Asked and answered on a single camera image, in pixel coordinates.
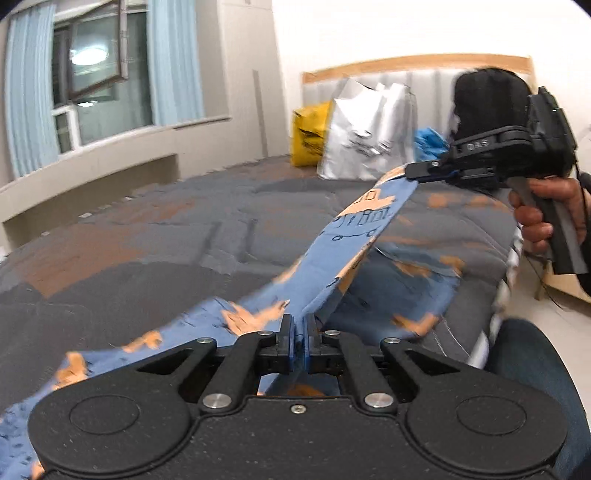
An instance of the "gripper handle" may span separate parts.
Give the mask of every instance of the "gripper handle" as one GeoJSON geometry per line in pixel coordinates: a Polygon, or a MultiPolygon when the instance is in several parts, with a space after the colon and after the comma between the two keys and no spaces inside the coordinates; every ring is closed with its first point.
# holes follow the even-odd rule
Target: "gripper handle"
{"type": "Polygon", "coordinates": [[[552,269],[557,275],[583,274],[589,270],[577,240],[573,219],[564,203],[543,199],[531,192],[524,177],[513,177],[507,185],[515,190],[526,205],[538,207],[544,221],[554,227],[550,237],[552,269]]]}

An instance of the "tile floor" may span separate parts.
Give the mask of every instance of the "tile floor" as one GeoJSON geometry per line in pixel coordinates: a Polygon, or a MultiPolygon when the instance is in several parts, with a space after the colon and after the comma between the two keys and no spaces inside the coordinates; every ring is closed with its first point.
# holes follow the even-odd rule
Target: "tile floor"
{"type": "Polygon", "coordinates": [[[552,289],[548,292],[562,309],[547,294],[538,301],[534,298],[538,285],[535,270],[523,258],[507,316],[530,320],[552,341],[591,420],[591,305],[552,289]]]}

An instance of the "white plastic bag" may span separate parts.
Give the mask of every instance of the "white plastic bag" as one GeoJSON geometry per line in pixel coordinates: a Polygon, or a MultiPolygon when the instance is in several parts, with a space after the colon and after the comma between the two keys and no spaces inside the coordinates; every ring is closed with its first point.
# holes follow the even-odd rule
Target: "white plastic bag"
{"type": "Polygon", "coordinates": [[[333,102],[320,177],[377,180],[414,161],[417,107],[409,87],[371,89],[348,78],[333,102]]]}

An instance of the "blue curtain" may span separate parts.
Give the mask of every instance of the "blue curtain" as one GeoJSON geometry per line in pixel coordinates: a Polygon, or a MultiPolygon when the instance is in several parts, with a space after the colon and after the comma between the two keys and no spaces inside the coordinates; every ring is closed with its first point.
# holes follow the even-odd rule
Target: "blue curtain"
{"type": "Polygon", "coordinates": [[[6,49],[5,108],[15,177],[49,165],[59,154],[53,109],[51,49],[56,5],[15,15],[6,49]]]}
{"type": "Polygon", "coordinates": [[[148,0],[148,65],[156,125],[205,116],[196,0],[148,0]]]}

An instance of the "gray upholstered headboard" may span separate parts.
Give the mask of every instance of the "gray upholstered headboard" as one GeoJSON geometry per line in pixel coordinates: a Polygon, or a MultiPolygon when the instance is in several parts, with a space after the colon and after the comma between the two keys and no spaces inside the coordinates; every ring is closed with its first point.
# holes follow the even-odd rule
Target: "gray upholstered headboard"
{"type": "Polygon", "coordinates": [[[349,76],[368,87],[378,83],[408,85],[417,98],[418,127],[432,127],[447,135],[453,107],[453,86],[459,74],[478,67],[511,70],[535,90],[534,65],[530,57],[494,54],[432,54],[371,60],[304,73],[303,103],[331,100],[339,82],[349,76]]]}

